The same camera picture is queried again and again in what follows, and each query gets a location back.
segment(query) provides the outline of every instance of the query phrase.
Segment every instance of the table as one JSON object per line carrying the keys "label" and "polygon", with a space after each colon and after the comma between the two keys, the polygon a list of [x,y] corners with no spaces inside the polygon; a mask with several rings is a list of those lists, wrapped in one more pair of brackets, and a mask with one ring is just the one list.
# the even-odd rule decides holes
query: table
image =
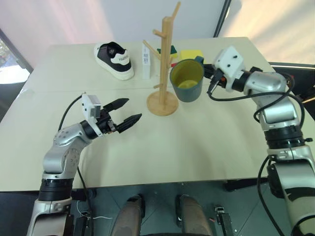
{"label": "table", "polygon": [[[178,51],[201,49],[208,63],[221,48],[233,44],[244,56],[247,69],[257,66],[273,71],[246,38],[195,39],[173,44]],[[0,123],[0,191],[39,189],[42,160],[52,145],[61,116],[84,91],[97,95],[103,105],[121,97],[130,99],[124,107],[111,112],[115,123],[143,114],[131,129],[97,138],[83,150],[79,166],[88,187],[257,176],[267,145],[260,125],[252,118],[256,110],[253,101],[212,101],[205,93],[209,82],[204,79],[202,94],[195,102],[180,102],[174,114],[155,116],[146,108],[146,98],[156,91],[152,86],[158,83],[157,59],[151,58],[151,80],[143,81],[141,43],[122,45],[128,45],[135,69],[135,77],[124,82],[113,79],[96,64],[92,44],[54,46],[47,52]],[[239,95],[221,88],[214,93],[216,97]],[[83,119],[77,103],[64,125]],[[304,137],[312,137],[315,131],[307,112],[302,130]],[[315,153],[314,143],[309,144]],[[78,177],[73,187],[82,187]]]}

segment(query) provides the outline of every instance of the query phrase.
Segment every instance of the sneaker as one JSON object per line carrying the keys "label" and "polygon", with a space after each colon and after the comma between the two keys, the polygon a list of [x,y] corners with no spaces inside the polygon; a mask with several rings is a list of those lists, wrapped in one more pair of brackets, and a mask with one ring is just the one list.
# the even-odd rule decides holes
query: sneaker
{"label": "sneaker", "polygon": [[119,80],[128,80],[134,75],[128,51],[115,42],[96,44],[94,56],[100,66]]}

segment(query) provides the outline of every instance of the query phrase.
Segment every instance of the mug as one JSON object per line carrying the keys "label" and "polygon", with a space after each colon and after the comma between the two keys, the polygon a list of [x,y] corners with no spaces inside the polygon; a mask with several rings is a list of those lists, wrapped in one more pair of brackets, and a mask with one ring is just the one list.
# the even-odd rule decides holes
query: mug
{"label": "mug", "polygon": [[203,57],[177,63],[171,70],[170,81],[178,99],[183,102],[196,100],[201,94],[203,75]]}

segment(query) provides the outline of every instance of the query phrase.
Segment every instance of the wall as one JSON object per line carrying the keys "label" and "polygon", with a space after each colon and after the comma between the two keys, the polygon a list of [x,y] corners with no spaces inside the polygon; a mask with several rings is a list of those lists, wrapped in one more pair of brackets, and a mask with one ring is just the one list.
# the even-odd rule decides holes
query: wall
{"label": "wall", "polygon": [[247,36],[268,61],[315,64],[315,1],[232,0],[220,36]]}
{"label": "wall", "polygon": [[[182,0],[174,39],[212,37],[224,0]],[[35,67],[52,44],[158,39],[177,0],[1,0],[0,29]]]}

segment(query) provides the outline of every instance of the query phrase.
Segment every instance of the dark floor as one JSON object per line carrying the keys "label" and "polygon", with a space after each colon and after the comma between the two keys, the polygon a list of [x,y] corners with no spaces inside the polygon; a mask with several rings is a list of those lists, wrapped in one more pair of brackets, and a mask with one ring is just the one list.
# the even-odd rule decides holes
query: dark floor
{"label": "dark floor", "polygon": [[[262,186],[263,196],[285,235],[290,234],[284,201],[275,198],[269,186]],[[226,192],[221,181],[188,183],[148,184],[121,187],[97,188],[93,199],[94,215],[112,217],[99,218],[95,222],[95,236],[109,235],[114,220],[126,200],[141,193],[146,200],[146,216],[141,226],[141,234],[179,233],[175,221],[175,196],[189,194],[203,207],[207,218],[214,216],[213,205],[221,204],[230,214],[235,236],[275,236],[277,232],[267,217],[258,199],[256,187],[248,187],[234,192]],[[32,203],[36,196],[15,193],[0,193],[0,235],[24,236],[31,216]],[[85,202],[78,203],[80,211],[87,208]],[[71,212],[79,216],[76,201]],[[209,221],[216,236],[222,236],[217,223]]]}

